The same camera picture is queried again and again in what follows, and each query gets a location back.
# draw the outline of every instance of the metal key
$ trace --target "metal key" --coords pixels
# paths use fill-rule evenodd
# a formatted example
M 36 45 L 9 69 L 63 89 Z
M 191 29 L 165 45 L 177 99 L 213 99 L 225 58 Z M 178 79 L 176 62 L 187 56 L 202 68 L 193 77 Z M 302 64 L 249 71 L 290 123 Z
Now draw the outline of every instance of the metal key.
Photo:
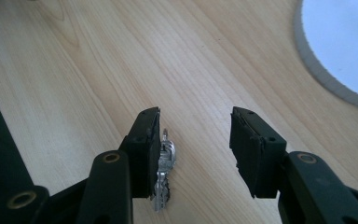
M 168 173 L 175 165 L 175 146 L 172 141 L 168 140 L 168 131 L 162 132 L 161 150 L 158 160 L 158 180 L 155 186 L 156 195 L 153 199 L 154 209 L 156 212 L 165 208 L 167 201 L 170 199 L 170 188 L 168 183 Z

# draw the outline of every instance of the screw hole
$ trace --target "screw hole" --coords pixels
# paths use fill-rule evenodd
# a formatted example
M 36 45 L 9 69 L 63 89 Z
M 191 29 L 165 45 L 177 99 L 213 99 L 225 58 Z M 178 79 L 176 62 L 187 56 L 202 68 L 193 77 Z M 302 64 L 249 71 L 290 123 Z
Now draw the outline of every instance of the screw hole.
M 308 163 L 308 164 L 316 163 L 316 159 L 309 154 L 299 153 L 299 154 L 297 154 L 297 156 L 301 161 L 303 161 L 305 163 Z
M 108 215 L 101 215 L 94 220 L 94 224 L 106 224 L 109 223 L 110 217 Z
M 118 161 L 119 159 L 120 159 L 120 155 L 118 155 L 117 153 L 110 153 L 103 157 L 103 161 L 106 163 L 115 162 Z
M 32 190 L 24 191 L 14 195 L 8 202 L 9 209 L 19 209 L 27 206 L 36 198 L 36 193 Z

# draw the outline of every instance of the wood grain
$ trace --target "wood grain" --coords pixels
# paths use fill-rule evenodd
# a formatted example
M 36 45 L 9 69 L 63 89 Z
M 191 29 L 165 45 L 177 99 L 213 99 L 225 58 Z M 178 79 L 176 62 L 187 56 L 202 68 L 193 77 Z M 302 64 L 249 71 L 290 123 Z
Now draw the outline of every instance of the wood grain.
M 358 189 L 358 108 L 296 52 L 295 0 L 0 0 L 0 109 L 37 185 L 88 176 L 137 114 L 161 108 L 177 147 L 172 200 L 135 223 L 280 223 L 253 200 L 228 147 L 232 106 L 257 112 Z

